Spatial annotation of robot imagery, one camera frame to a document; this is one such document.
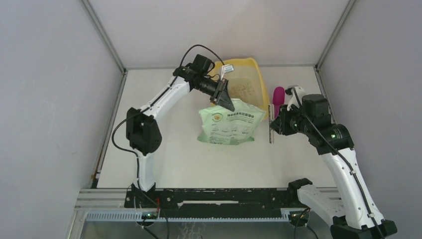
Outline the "green cat litter bag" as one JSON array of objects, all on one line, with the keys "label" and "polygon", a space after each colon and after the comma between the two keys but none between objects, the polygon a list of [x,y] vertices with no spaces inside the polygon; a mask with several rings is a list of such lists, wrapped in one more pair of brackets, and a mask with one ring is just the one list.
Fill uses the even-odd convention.
[{"label": "green cat litter bag", "polygon": [[232,99],[235,111],[221,106],[199,110],[202,132],[197,140],[204,143],[239,145],[254,141],[253,135],[266,112],[259,107]]}]

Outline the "pink plastic litter scoop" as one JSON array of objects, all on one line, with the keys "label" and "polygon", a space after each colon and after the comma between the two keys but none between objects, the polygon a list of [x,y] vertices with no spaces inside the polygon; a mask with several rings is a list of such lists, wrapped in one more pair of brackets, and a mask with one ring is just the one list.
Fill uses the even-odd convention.
[{"label": "pink plastic litter scoop", "polygon": [[274,117],[276,118],[280,111],[280,106],[285,103],[285,89],[283,87],[276,87],[273,92],[272,103],[274,106]]}]

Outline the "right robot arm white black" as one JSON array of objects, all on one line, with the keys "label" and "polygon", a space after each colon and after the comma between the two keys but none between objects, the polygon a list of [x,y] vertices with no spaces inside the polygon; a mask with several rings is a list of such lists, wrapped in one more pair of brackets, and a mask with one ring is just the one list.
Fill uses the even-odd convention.
[{"label": "right robot arm white black", "polygon": [[327,99],[321,94],[292,92],[290,96],[270,128],[280,135],[301,133],[308,138],[328,167],[343,203],[337,206],[303,178],[288,185],[290,205],[304,204],[314,211],[334,239],[384,239],[396,234],[396,224],[384,218],[370,195],[348,129],[332,122]]}]

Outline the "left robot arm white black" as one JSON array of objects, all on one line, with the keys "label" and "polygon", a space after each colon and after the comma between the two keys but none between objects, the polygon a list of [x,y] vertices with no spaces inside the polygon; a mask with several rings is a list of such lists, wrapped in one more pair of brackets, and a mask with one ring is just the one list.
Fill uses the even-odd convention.
[{"label": "left robot arm white black", "polygon": [[228,81],[214,81],[209,76],[211,59],[196,55],[192,63],[179,66],[167,86],[152,100],[139,109],[130,108],[126,114],[126,138],[134,150],[137,161],[134,185],[140,191],[136,201],[143,207],[151,207],[156,195],[150,191],[155,186],[153,176],[154,152],[160,147],[162,134],[158,122],[183,96],[198,90],[210,97],[210,102],[229,111],[235,107],[228,94]]}]

